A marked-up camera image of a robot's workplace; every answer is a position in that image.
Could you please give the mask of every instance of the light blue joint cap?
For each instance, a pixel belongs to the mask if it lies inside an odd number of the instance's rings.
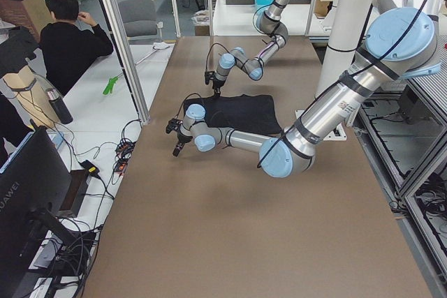
[[[409,80],[414,77],[430,76],[436,75],[441,72],[441,63],[435,64],[434,66],[429,66],[423,69],[417,69],[414,71],[407,71],[403,76],[400,76],[403,80]]]
[[[253,71],[250,72],[249,77],[252,80],[260,80],[263,76],[263,69],[262,68],[256,68]]]
[[[366,35],[366,48],[376,58],[384,55],[400,38],[415,17],[413,7],[394,8],[379,16]],[[388,54],[386,61],[403,61],[422,52],[432,42],[433,21],[421,13],[400,44]]]
[[[199,151],[209,151],[216,146],[216,140],[211,135],[202,134],[194,139],[194,144]]]
[[[242,47],[233,48],[233,50],[239,50],[243,55],[245,55],[245,50]]]
[[[233,66],[235,66],[235,63],[235,57],[227,52],[223,54],[219,60],[219,65],[223,69],[231,69]]]
[[[261,145],[259,150],[260,160],[277,140],[277,138],[273,137]],[[272,151],[264,158],[261,167],[271,177],[287,177],[291,174],[293,169],[293,159],[290,149],[284,142],[279,141]]]
[[[192,104],[186,110],[186,116],[194,120],[202,120],[205,118],[205,108],[199,104]]]

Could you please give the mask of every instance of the computer monitor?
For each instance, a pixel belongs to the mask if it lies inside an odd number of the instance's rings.
[[[34,212],[53,217],[71,176],[44,128],[19,146],[0,174],[0,291],[12,297],[28,271],[48,228]]]

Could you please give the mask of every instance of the thermos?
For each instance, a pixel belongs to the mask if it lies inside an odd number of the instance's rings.
[[[48,102],[59,117],[61,124],[66,125],[71,123],[73,117],[71,116],[70,111],[68,111],[59,92],[56,89],[47,89],[45,92],[47,93]]]

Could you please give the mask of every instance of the person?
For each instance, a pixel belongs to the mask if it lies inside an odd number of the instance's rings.
[[[100,56],[113,52],[113,45],[99,24],[87,12],[79,11],[78,0],[45,0],[55,23],[41,31],[40,48],[47,68],[47,79],[63,95]],[[76,20],[89,30],[76,27]]]
[[[0,167],[8,160],[4,139],[18,146],[31,131],[23,123],[14,105],[0,92]]]

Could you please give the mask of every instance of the man's hand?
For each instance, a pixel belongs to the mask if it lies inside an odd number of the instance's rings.
[[[97,25],[94,18],[92,18],[90,13],[87,12],[79,12],[78,19],[92,27]]]

